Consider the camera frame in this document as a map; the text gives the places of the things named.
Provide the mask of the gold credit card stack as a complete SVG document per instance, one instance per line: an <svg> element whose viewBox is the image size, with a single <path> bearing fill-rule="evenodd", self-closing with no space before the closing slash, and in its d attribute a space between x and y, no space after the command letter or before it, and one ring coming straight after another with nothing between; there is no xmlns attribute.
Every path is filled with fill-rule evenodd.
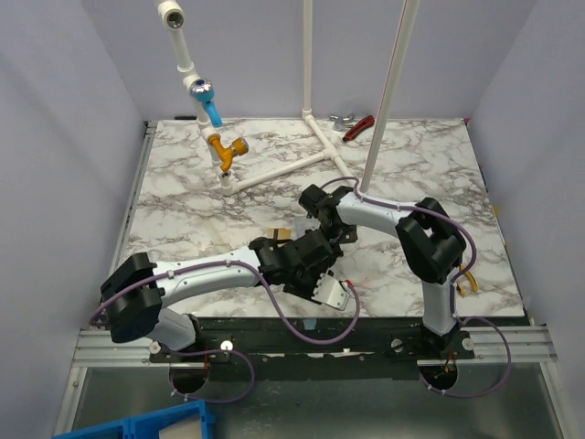
<svg viewBox="0 0 585 439"><path fill-rule="evenodd" d="M276 241L290 240L292 238L292 231L287 228L269 228L267 235Z"/></svg>

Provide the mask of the silver VIP card stack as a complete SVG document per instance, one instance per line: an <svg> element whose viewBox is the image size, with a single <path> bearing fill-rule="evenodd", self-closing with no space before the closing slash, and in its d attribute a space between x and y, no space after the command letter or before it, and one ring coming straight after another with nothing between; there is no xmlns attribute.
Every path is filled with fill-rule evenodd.
<svg viewBox="0 0 585 439"><path fill-rule="evenodd" d="M300 237L312 228L312 221L305 217L297 217L294 219L293 225L296 235Z"/></svg>

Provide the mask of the black VIP card stack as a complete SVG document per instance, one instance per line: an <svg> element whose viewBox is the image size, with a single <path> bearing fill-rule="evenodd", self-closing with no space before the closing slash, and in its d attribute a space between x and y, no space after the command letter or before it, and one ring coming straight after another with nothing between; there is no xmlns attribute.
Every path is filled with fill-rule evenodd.
<svg viewBox="0 0 585 439"><path fill-rule="evenodd" d="M356 226L347 226L344 228L343 236L341 237L342 244L354 243L357 242L357 230Z"/></svg>

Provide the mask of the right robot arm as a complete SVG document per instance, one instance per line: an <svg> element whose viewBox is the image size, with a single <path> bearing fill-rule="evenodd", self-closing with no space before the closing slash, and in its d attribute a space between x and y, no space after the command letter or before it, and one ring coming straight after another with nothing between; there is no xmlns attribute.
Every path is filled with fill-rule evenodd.
<svg viewBox="0 0 585 439"><path fill-rule="evenodd" d="M299 204L319 221L319 230L331 242L341 243L349 230L357 227L397 238L410 270L421 281L422 325L426 329L420 336L421 349L434 359L452 350L457 322L451 283L460 269L466 243L436 199L399 204L367 198L347 186L328 193L311 185L302 192Z"/></svg>

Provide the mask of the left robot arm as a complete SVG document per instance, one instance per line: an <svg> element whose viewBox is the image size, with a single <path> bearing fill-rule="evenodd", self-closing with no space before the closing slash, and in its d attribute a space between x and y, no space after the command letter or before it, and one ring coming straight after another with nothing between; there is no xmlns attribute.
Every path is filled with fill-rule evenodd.
<svg viewBox="0 0 585 439"><path fill-rule="evenodd" d="M112 342L149 337L183 361L194 360L203 348L196 325L169 307L229 288L279 285L288 294L343 310L347 296L330 270L338 255L319 230L296 240L273 233L247 247L186 262L153 262L147 253L136 253L101 286Z"/></svg>

